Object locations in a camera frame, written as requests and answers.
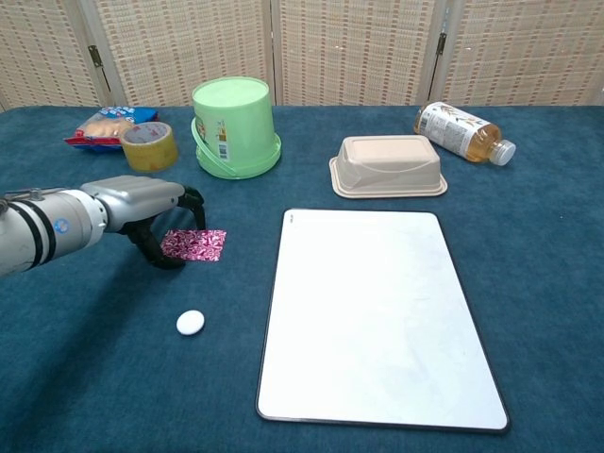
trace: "bottle cap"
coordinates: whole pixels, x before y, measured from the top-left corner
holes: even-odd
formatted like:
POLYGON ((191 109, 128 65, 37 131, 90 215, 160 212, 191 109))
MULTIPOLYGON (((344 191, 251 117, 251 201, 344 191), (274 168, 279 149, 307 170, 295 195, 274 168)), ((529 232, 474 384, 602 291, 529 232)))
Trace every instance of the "bottle cap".
POLYGON ((500 140, 495 145, 493 154, 489 157, 489 160, 495 165, 505 165, 513 157, 513 153, 516 152, 516 145, 508 140, 500 140))

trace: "plastic bottle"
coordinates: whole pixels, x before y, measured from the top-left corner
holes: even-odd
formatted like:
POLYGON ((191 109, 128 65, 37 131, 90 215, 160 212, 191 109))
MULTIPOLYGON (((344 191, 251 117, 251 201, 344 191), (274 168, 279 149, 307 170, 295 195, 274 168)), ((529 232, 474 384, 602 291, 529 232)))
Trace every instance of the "plastic bottle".
POLYGON ((515 144, 501 138, 497 125, 444 102, 423 106, 413 131, 471 162, 505 165, 516 151, 515 144))

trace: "bottle label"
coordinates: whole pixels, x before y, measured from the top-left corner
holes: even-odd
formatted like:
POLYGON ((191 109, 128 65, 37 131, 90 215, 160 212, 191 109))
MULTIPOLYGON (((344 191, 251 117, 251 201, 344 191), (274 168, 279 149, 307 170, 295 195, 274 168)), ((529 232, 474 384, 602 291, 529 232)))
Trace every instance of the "bottle label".
POLYGON ((419 133, 465 158, 474 134, 488 124, 488 121, 444 102, 434 102, 422 112, 419 133))

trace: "snack bag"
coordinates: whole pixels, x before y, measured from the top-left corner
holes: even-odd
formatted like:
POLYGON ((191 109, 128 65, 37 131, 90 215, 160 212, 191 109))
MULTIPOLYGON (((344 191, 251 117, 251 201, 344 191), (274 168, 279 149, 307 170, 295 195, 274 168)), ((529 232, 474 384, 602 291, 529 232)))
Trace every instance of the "snack bag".
POLYGON ((104 107, 78 127, 65 141, 92 151, 121 151, 120 135, 139 123, 157 121, 158 112, 145 107, 104 107))

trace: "packing tape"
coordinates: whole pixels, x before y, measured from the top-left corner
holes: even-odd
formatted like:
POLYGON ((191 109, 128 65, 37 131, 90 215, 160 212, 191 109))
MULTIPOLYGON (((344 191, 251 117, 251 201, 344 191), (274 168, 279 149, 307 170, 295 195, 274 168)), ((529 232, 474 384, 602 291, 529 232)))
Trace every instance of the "packing tape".
POLYGON ((140 123, 122 134, 120 141, 128 165, 137 172, 158 172, 178 159, 174 133, 165 123, 140 123))

